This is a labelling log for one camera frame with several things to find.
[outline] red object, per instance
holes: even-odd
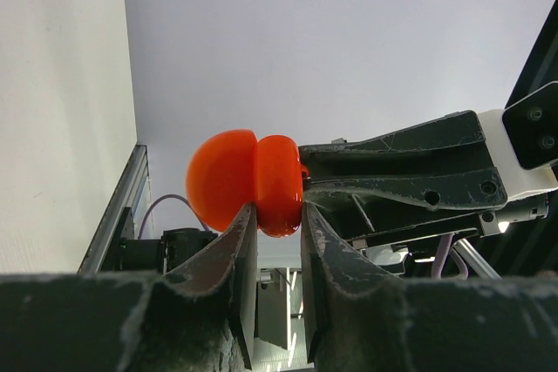
[[[272,135],[255,148],[255,206],[258,224],[272,237],[294,233],[302,218],[303,172],[298,146]]]
[[[208,226],[225,231],[247,202],[255,200],[254,149],[249,130],[222,132],[195,153],[186,176],[186,193]]]
[[[224,232],[242,206],[255,202],[264,233],[285,237],[300,225],[303,177],[298,146],[282,135],[257,142],[253,132],[223,132],[195,153],[186,176],[190,205],[202,221]]]

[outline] white wall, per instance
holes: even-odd
[[[135,140],[124,0],[0,0],[0,272],[75,272]]]
[[[196,148],[231,128],[312,144],[502,107],[553,1],[126,0],[153,196],[184,193]],[[196,223],[180,203],[154,217]]]

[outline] orange ball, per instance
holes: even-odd
[[[258,224],[267,235],[285,237],[300,225],[303,168],[298,146],[289,137],[272,135],[255,148],[255,206]]]
[[[186,191],[195,213],[224,232],[246,203],[255,201],[254,153],[250,130],[222,132],[206,141],[187,169]]]

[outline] orange-red plastic object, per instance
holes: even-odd
[[[224,232],[242,206],[255,201],[256,143],[250,130],[222,132],[206,141],[190,162],[188,200],[201,220],[217,231]]]
[[[272,135],[255,147],[255,206],[267,235],[285,237],[300,225],[303,169],[298,146],[289,137]]]

